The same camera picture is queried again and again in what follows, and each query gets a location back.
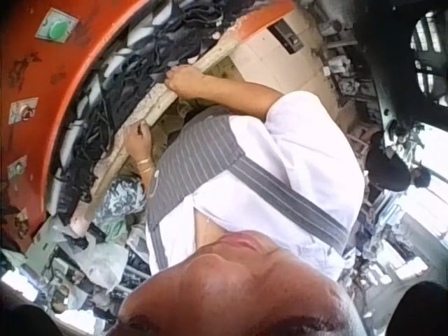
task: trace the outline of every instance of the orange panel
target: orange panel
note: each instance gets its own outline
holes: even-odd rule
[[[10,203],[27,209],[33,235],[46,219],[44,199],[57,133],[71,98],[89,66],[126,21],[148,0],[24,0],[2,31],[1,177],[27,155],[27,168],[10,182]],[[65,43],[35,38],[50,8],[77,19]],[[12,102],[38,97],[35,116],[8,124]]]
[[[276,0],[271,6],[248,15],[239,28],[239,37],[245,41],[260,30],[279,21],[295,9],[292,0]]]

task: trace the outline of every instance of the gray striped apron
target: gray striped apron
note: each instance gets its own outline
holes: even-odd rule
[[[347,229],[249,159],[230,128],[227,110],[212,106],[182,129],[160,158],[150,183],[148,231],[160,271],[168,268],[160,221],[185,197],[226,170],[283,216],[342,254],[349,237]]]

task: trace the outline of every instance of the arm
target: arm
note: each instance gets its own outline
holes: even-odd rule
[[[151,131],[146,122],[138,122],[126,129],[125,147],[127,153],[136,162],[141,182],[146,190],[148,190],[151,184],[151,178],[155,169],[151,159],[152,146]]]
[[[165,84],[182,98],[202,98],[261,120],[266,119],[272,105],[283,97],[264,85],[204,75],[193,66],[172,69]]]

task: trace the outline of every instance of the bracelet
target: bracelet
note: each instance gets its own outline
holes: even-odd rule
[[[151,159],[145,159],[145,160],[142,160],[142,161],[138,161],[137,164],[138,165],[144,165],[145,163],[149,163],[151,161],[152,161]]]
[[[140,174],[148,173],[148,172],[150,172],[153,169],[154,169],[154,167],[147,168],[146,170],[140,171]]]

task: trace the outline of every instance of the hand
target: hand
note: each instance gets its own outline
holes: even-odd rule
[[[190,65],[175,66],[168,71],[165,85],[180,98],[196,99],[206,87],[204,75],[200,70]]]
[[[136,122],[125,130],[125,148],[136,161],[151,159],[153,141],[149,125],[145,121]]]

